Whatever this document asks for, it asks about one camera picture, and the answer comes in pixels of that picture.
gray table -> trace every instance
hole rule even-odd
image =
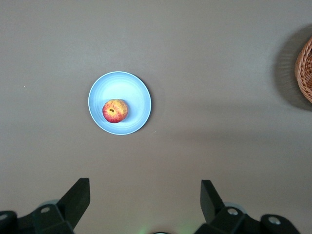
[[[310,0],[0,3],[0,210],[19,216],[80,177],[77,234],[192,234],[200,181],[259,219],[312,229],[312,106],[293,65]],[[88,110],[110,71],[143,80],[152,113],[116,136]]]

plate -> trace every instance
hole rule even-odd
[[[128,115],[119,123],[110,123],[103,116],[103,106],[111,99],[124,100],[128,105]],[[88,104],[95,123],[116,135],[139,130],[149,118],[152,108],[151,96],[145,84],[138,77],[120,71],[107,73],[97,79],[91,87]]]

red apple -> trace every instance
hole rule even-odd
[[[128,114],[127,104],[120,99],[109,100],[103,106],[104,118],[110,123],[119,123],[123,121]]]

plate rim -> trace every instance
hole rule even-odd
[[[90,109],[90,94],[91,94],[91,92],[92,92],[93,87],[94,87],[95,84],[96,84],[100,79],[102,79],[104,76],[107,76],[107,75],[112,74],[112,73],[122,73],[122,74],[130,75],[130,76],[133,77],[134,79],[136,79],[136,80],[138,80],[139,82],[141,82],[142,85],[145,87],[145,89],[146,89],[146,91],[147,91],[147,94],[148,94],[148,97],[149,97],[150,108],[149,108],[149,111],[148,111],[148,114],[147,114],[147,117],[146,117],[145,121],[144,121],[138,128],[136,128],[134,131],[126,132],[126,133],[121,133],[121,134],[120,134],[120,133],[110,132],[110,131],[106,130],[105,128],[103,128],[102,126],[100,126],[100,125],[95,121],[95,119],[94,119],[94,117],[93,117],[93,115],[92,115],[92,113],[91,113],[91,109]],[[108,132],[108,133],[111,133],[111,134],[114,134],[114,135],[128,135],[128,134],[131,134],[131,133],[134,133],[134,132],[138,131],[139,129],[141,129],[141,128],[146,124],[147,120],[148,120],[149,117],[150,117],[151,110],[152,110],[152,98],[151,98],[151,94],[150,94],[148,88],[146,87],[146,85],[143,83],[143,81],[142,81],[140,78],[138,78],[137,76],[135,76],[135,75],[133,75],[133,74],[131,74],[131,73],[129,73],[129,72],[124,72],[124,71],[112,71],[112,72],[108,72],[108,73],[106,73],[106,74],[100,76],[100,77],[93,83],[93,85],[92,85],[92,87],[91,87],[91,89],[90,89],[90,91],[89,91],[89,96],[88,96],[88,107],[89,107],[90,115],[91,115],[93,121],[97,124],[98,127],[100,127],[101,129],[103,129],[104,131],[106,131],[106,132]]]

screw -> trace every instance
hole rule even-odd
[[[274,217],[274,216],[270,216],[269,217],[269,221],[270,221],[270,223],[275,224],[275,225],[280,225],[281,224],[281,221],[279,221],[279,219]]]
[[[237,210],[235,210],[234,208],[229,208],[228,212],[229,212],[230,215],[238,215]]]
[[[46,212],[49,212],[50,211],[50,207],[44,207],[41,209],[41,213],[46,213]]]
[[[0,221],[5,220],[8,217],[7,214],[0,215]]]

